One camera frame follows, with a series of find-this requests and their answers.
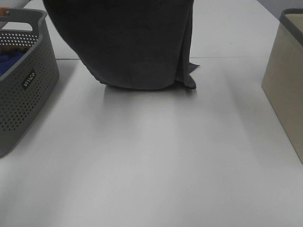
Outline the dark grey towel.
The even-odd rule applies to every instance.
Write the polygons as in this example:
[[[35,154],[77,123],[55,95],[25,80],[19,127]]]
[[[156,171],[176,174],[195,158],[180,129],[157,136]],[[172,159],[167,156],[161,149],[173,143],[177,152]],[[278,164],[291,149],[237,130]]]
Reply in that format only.
[[[196,88],[191,0],[45,0],[61,38],[102,84]]]

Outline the grey perforated plastic basket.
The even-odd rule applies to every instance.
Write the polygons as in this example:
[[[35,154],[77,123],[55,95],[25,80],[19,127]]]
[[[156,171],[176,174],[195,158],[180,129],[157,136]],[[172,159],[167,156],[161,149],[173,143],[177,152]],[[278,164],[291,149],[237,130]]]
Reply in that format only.
[[[7,155],[22,138],[52,93],[59,70],[45,22],[36,9],[2,8],[1,22],[25,23],[31,30],[1,29],[0,52],[22,52],[0,76],[0,155]]]

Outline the beige fabric storage bin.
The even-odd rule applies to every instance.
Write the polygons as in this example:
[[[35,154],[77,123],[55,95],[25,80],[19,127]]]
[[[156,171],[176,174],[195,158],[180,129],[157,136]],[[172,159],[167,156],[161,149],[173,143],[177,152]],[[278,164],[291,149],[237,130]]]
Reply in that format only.
[[[262,88],[296,154],[303,158],[303,10],[284,9]]]

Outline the blue cloth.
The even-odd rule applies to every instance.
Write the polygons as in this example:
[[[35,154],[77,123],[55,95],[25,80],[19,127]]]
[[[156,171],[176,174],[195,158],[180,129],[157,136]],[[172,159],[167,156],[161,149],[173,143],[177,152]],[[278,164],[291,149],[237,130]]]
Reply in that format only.
[[[22,52],[1,52],[0,75],[5,74],[23,56]]]

